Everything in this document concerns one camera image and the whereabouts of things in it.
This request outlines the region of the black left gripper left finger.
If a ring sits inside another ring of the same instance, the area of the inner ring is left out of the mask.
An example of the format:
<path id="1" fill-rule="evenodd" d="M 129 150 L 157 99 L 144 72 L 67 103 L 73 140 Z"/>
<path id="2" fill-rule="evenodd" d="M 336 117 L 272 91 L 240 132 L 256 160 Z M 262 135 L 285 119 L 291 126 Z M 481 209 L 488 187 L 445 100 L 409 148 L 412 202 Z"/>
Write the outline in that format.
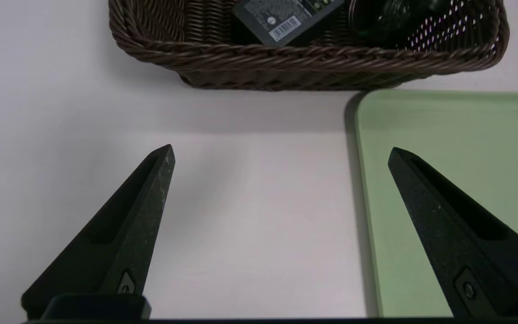
<path id="1" fill-rule="evenodd" d="M 171 145 L 152 151 L 23 293 L 27 315 L 65 294 L 142 294 L 175 165 Z"/>

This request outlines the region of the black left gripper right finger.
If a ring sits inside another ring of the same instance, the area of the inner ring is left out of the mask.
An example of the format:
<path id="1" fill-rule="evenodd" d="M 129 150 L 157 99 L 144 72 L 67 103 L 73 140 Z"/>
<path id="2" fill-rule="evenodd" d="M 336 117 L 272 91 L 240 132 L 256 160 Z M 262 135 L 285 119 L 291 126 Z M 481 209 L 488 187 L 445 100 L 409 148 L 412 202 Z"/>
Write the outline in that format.
<path id="1" fill-rule="evenodd" d="M 387 164 L 453 316 L 518 318 L 518 234 L 416 154 Z"/>

